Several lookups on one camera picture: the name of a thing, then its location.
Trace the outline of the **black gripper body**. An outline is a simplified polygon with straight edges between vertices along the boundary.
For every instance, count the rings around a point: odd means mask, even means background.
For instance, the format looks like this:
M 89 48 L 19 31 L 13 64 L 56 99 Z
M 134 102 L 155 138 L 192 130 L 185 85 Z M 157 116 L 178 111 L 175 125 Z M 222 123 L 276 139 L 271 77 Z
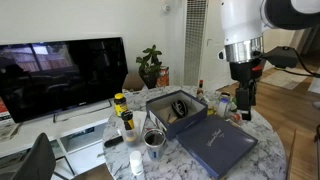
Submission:
M 239 82 L 240 88 L 247 89 L 250 84 L 262 76 L 261 59 L 246 63 L 230 63 L 231 78 Z

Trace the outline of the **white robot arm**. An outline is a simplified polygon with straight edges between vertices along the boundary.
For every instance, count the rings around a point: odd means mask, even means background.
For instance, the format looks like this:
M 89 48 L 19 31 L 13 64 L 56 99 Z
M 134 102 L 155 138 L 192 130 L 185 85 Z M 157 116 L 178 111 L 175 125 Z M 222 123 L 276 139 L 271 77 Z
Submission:
M 319 22 L 320 0 L 221 0 L 224 49 L 219 57 L 229 63 L 231 78 L 239 82 L 235 97 L 243 119 L 251 119 L 256 81 L 264 62 L 281 69 L 301 62 L 290 47 L 265 52 L 263 33 L 268 29 L 307 29 Z

